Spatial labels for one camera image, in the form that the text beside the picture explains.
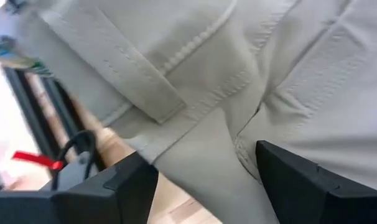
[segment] floor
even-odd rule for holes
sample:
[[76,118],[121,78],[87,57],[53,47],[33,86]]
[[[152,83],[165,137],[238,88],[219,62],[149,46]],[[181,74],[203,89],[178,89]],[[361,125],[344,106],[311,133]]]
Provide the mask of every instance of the floor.
[[[60,144],[67,141],[58,118],[35,76],[29,77],[40,100],[50,125]],[[110,129],[101,126],[97,120],[76,103],[85,125],[94,129],[98,136],[98,149],[105,163],[111,166],[126,157],[133,150]],[[21,110],[6,79],[0,70],[0,173],[9,190],[35,190],[41,188],[49,175],[45,168],[26,162],[11,160],[16,150],[38,153],[37,146],[27,127]],[[149,216],[149,224],[216,224],[221,223],[190,195],[159,176],[156,195]]]

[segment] beige fabric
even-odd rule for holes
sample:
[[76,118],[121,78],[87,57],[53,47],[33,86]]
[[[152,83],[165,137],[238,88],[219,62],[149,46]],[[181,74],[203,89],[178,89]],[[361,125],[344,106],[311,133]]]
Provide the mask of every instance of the beige fabric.
[[[41,3],[22,16],[24,46],[221,221],[276,222],[255,181],[259,139],[377,189],[377,0],[91,0],[114,25],[98,33],[83,29],[101,24],[97,13],[85,26],[73,23],[86,1]],[[81,41],[94,44],[94,35],[109,34],[103,45],[120,40],[116,29],[130,43],[124,50],[146,59],[185,104],[162,124],[132,100],[145,88],[121,91],[99,69],[125,55],[67,38],[87,31]]]

